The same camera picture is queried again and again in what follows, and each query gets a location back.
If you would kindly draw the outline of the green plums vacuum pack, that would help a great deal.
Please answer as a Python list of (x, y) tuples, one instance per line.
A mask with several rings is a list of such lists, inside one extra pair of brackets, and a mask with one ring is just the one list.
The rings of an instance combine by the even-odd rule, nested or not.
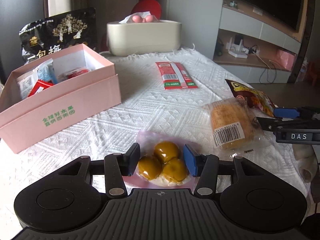
[(136, 142), (140, 157), (134, 174), (123, 178), (125, 184), (146, 189), (195, 187), (197, 179), (188, 171), (183, 146), (189, 144), (200, 150), (198, 143), (150, 131), (138, 132)]

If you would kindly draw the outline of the red lid jelly cup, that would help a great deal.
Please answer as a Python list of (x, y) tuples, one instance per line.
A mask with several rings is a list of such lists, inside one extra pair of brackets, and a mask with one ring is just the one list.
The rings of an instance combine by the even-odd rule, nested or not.
[(57, 78), (58, 82), (63, 82), (66, 80), (69, 80), (71, 78), (80, 76), (82, 74), (86, 74), (88, 72), (91, 72), (92, 70), (88, 67), (79, 67), (79, 68), (75, 68), (73, 70), (68, 70), (62, 74), (60, 74)]

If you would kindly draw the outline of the white blue snack packet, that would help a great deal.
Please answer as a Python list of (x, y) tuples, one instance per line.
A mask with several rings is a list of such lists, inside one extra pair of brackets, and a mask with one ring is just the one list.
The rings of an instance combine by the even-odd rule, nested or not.
[(53, 59), (44, 61), (34, 70), (37, 73), (37, 77), (39, 80), (45, 81), (47, 83), (52, 83), (54, 85), (58, 83), (54, 72)]

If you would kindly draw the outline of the spicy snack bag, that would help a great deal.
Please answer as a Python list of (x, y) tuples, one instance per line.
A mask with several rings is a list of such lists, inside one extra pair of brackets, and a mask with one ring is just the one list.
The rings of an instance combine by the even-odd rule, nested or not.
[(225, 79), (225, 81), (235, 98), (245, 100), (249, 108), (255, 108), (270, 117), (274, 117), (275, 105), (264, 92), (233, 80)]

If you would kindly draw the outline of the wrapped orange bun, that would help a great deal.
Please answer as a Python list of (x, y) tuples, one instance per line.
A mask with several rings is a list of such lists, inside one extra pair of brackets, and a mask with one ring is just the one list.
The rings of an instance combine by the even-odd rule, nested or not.
[(210, 116), (214, 148), (237, 150), (263, 143), (261, 125), (243, 99), (228, 98), (203, 106)]

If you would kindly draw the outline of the pink bag on shelf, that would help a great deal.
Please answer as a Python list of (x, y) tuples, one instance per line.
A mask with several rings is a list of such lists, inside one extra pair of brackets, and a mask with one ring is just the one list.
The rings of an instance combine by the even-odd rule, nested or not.
[(296, 59), (296, 55), (287, 50), (278, 49), (276, 52), (276, 62), (291, 71)]

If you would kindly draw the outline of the white tv cabinet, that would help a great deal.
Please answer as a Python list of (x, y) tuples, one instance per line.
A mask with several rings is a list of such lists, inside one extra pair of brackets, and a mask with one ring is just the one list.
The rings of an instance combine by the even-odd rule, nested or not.
[[(308, 0), (303, 2), (300, 27), (289, 26), (242, 0), (223, 0), (214, 62), (246, 83), (286, 83), (292, 74), (276, 62), (278, 49), (296, 55), (302, 47), (306, 29)], [(232, 36), (244, 36), (244, 45), (260, 47), (259, 55), (249, 54), (247, 59), (237, 59), (228, 54), (225, 45)]]

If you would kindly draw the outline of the white router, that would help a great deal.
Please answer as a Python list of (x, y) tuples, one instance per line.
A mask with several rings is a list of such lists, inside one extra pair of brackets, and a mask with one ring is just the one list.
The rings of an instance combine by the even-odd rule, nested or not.
[(258, 45), (251, 47), (245, 46), (244, 36), (241, 34), (232, 36), (226, 43), (225, 48), (229, 55), (237, 59), (247, 59), (249, 54), (259, 55), (260, 53), (260, 47)]

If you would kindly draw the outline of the white textured table cloth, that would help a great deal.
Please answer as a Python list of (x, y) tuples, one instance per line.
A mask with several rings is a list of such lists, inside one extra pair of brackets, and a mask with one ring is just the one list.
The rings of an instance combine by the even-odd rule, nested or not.
[[(135, 188), (107, 196), (104, 158), (138, 132), (178, 137), (217, 155), (202, 106), (227, 96), (227, 72), (198, 51), (107, 59), (121, 103), (14, 153), (1, 139), (1, 235), (12, 239), (303, 239), (305, 192), (245, 157), (219, 160), (216, 193)], [(198, 88), (165, 90), (156, 62), (179, 62)]]

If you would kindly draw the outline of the red green sachet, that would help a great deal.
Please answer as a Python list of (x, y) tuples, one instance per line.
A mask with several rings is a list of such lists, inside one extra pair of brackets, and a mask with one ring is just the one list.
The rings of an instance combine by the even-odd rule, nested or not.
[(179, 62), (156, 62), (163, 81), (164, 89), (198, 88), (184, 66)]

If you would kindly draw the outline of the pink cardboard box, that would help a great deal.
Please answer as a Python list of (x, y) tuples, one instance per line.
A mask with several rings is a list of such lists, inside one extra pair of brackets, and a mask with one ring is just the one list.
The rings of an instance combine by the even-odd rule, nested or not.
[[(23, 99), (17, 78), (52, 60), (60, 76), (79, 67), (90, 71)], [(79, 44), (11, 72), (1, 93), (1, 139), (14, 153), (121, 103), (114, 63)]]

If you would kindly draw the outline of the grey white snack packet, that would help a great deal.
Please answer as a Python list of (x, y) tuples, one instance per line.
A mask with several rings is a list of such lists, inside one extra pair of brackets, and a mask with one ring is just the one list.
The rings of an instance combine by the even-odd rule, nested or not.
[(37, 74), (37, 71), (34, 71), (34, 70), (26, 72), (16, 79), (20, 89), (20, 96), (22, 100), (28, 97), (31, 90), (35, 86), (37, 80), (38, 80), (38, 74)]

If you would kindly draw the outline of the cream tissue box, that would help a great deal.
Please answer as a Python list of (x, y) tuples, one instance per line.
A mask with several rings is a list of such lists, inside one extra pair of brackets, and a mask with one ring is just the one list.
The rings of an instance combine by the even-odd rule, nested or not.
[(182, 24), (160, 20), (151, 23), (107, 24), (107, 46), (114, 56), (166, 53), (181, 46)]

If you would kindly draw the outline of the black plum snack bag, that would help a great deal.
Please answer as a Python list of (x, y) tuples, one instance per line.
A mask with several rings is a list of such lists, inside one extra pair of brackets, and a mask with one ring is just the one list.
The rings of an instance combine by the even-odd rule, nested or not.
[(73, 10), (28, 23), (19, 31), (19, 37), (25, 63), (81, 43), (98, 51), (95, 8)]

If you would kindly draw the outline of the pink tissue box ornament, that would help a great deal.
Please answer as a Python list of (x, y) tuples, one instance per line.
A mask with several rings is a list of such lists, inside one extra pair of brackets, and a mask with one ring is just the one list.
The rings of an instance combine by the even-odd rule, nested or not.
[(145, 17), (142, 17), (140, 15), (134, 15), (132, 17), (132, 21), (134, 23), (150, 23), (155, 21), (155, 17), (153, 15), (148, 15)]

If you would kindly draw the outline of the red round object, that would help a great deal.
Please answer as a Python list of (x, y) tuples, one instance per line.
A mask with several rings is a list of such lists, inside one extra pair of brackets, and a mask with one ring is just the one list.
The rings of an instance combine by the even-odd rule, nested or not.
[(158, 20), (161, 18), (162, 7), (156, 0), (141, 0), (131, 10), (131, 13), (149, 11)]

